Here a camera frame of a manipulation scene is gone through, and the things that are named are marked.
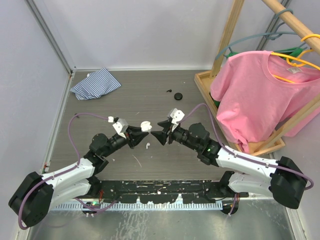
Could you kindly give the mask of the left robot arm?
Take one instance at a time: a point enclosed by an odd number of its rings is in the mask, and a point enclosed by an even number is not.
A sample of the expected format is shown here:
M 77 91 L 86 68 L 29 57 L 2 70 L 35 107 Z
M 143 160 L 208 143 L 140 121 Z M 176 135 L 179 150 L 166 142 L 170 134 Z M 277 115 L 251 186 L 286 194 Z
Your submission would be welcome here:
M 113 125 L 120 131 L 112 137 L 103 133 L 92 138 L 89 151 L 77 162 L 51 173 L 29 173 L 8 202 L 18 216 L 22 230 L 37 225 L 57 205 L 70 199 L 87 196 L 95 198 L 100 193 L 96 175 L 108 164 L 106 157 L 124 146 L 133 149 L 151 131 L 130 125 Z

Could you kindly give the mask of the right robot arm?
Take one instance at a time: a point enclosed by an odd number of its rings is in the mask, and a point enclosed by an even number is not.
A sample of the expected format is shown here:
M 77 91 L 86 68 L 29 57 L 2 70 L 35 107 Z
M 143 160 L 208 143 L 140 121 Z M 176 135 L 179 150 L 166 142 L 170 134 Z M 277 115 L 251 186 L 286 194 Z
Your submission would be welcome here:
M 267 159 L 239 152 L 213 140 L 201 123 L 184 129 L 166 120 L 159 122 L 159 126 L 163 129 L 151 134 L 162 145 L 177 142 L 197 152 L 197 158 L 204 164 L 230 169 L 219 182 L 223 196 L 253 193 L 272 197 L 290 209 L 299 208 L 307 178 L 292 159 L 285 156 Z

